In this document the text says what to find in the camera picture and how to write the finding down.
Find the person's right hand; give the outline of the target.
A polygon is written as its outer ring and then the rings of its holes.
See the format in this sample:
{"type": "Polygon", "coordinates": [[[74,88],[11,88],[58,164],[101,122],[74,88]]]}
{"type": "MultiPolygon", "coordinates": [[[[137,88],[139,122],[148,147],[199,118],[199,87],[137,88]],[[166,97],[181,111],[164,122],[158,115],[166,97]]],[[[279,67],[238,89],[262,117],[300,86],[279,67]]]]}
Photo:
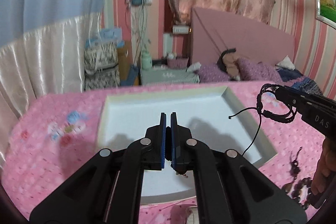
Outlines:
{"type": "Polygon", "coordinates": [[[314,195],[325,191],[327,178],[332,172],[335,172],[335,161],[334,143],[329,138],[325,138],[322,144],[322,153],[311,183],[311,191],[314,195]]]}

